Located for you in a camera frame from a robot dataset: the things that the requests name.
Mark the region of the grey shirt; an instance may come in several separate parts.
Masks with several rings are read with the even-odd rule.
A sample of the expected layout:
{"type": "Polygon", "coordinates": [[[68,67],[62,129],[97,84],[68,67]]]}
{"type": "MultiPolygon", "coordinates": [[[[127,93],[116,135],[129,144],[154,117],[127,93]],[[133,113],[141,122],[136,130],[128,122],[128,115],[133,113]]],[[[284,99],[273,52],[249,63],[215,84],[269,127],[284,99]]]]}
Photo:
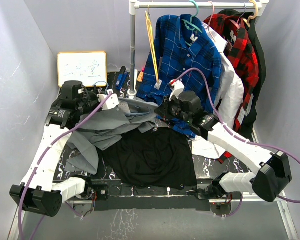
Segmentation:
{"type": "Polygon", "coordinates": [[[67,160],[65,171],[84,171],[95,175],[101,162],[97,150],[109,149],[122,139],[123,134],[132,130],[137,129],[139,132],[145,133],[156,126],[155,109],[159,107],[156,103],[146,102],[139,98],[120,97],[118,100],[119,103],[127,102],[131,113],[150,111],[150,114],[127,117],[118,106],[94,114],[69,138],[67,145],[72,150],[78,150],[80,154],[67,160]]]}

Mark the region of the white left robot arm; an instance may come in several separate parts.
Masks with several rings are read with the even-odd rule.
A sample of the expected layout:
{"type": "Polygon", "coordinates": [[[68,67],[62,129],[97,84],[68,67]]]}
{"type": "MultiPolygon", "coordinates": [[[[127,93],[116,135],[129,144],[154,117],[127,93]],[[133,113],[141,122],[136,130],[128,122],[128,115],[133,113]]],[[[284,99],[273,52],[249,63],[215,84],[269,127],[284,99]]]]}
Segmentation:
{"type": "Polygon", "coordinates": [[[66,81],[62,85],[47,114],[43,136],[27,174],[20,184],[10,188],[9,195],[20,211],[54,217],[67,200],[76,195],[87,200],[93,195],[94,188],[84,178],[54,183],[54,175],[73,132],[106,109],[111,97],[111,93],[88,90],[80,81],[66,81]]]}

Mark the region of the light blue wire hanger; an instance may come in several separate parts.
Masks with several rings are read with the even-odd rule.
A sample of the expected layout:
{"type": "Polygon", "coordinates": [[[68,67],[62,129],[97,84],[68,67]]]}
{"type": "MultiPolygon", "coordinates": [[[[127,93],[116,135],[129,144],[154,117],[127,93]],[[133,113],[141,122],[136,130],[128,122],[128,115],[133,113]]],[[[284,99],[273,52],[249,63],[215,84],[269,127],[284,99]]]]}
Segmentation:
{"type": "MultiPolygon", "coordinates": [[[[105,94],[108,95],[110,93],[114,93],[114,91],[112,89],[109,89],[110,85],[106,82],[106,81],[97,81],[93,84],[94,87],[97,87],[97,88],[102,88],[102,87],[105,87],[105,94]]],[[[145,115],[148,115],[150,114],[150,111],[148,112],[128,112],[128,111],[124,111],[124,115],[127,116],[127,117],[138,117],[138,116],[145,116],[145,115]]]]}

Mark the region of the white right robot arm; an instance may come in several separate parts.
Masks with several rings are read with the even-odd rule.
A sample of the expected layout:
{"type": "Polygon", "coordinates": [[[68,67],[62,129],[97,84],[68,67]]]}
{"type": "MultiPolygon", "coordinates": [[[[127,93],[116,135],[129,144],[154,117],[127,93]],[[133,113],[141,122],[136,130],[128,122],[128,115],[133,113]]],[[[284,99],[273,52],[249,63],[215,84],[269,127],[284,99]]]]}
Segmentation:
{"type": "Polygon", "coordinates": [[[207,199],[223,199],[233,192],[256,194],[266,202],[273,202],[292,181],[287,154],[273,153],[252,142],[229,133],[225,125],[212,113],[203,110],[193,91],[184,91],[178,97],[165,97],[155,113],[164,120],[186,122],[192,132],[216,144],[243,162],[250,172],[223,172],[210,185],[196,191],[207,199]]]}

